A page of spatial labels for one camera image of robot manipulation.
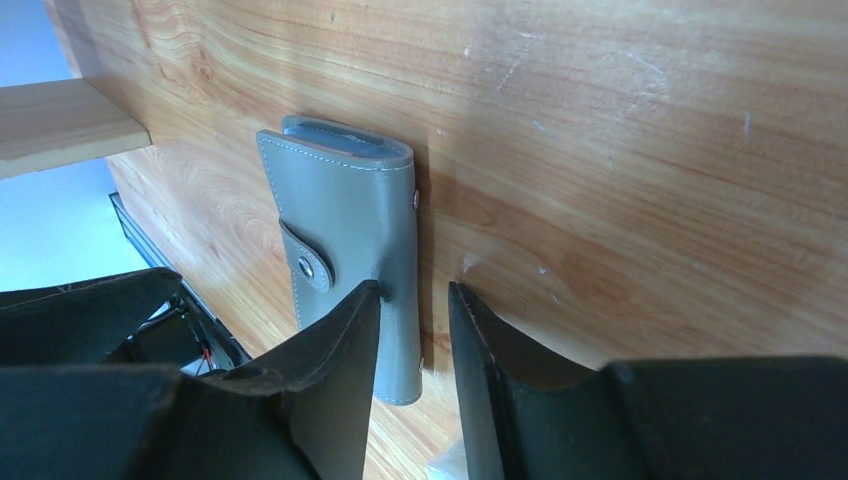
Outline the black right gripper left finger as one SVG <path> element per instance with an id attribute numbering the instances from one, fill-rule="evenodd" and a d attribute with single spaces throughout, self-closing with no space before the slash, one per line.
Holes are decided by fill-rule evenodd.
<path id="1" fill-rule="evenodd" d="M 380 330 L 373 280 L 223 375 L 173 372 L 128 479 L 360 479 Z"/>

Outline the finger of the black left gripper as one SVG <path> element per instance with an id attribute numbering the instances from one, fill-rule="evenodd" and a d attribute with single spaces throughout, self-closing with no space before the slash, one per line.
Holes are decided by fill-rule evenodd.
<path id="1" fill-rule="evenodd" d="M 96 364 L 115 351 L 180 286 L 156 267 L 1 293 L 1 364 Z"/>

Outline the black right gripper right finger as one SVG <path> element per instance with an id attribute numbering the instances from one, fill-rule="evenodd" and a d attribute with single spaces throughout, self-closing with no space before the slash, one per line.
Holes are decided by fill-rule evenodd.
<path id="1" fill-rule="evenodd" d="M 449 286 L 473 479 L 843 479 L 847 362 L 575 363 Z"/>

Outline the grey leather card holder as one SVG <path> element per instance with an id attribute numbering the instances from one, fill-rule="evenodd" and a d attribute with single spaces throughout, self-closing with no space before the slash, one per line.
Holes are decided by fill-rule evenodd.
<path id="1" fill-rule="evenodd" d="M 291 272 L 298 326 L 329 313 L 364 280 L 380 291 L 374 396 L 405 406 L 422 394 L 418 190 L 414 153 L 389 136 L 286 116 L 256 144 Z"/>

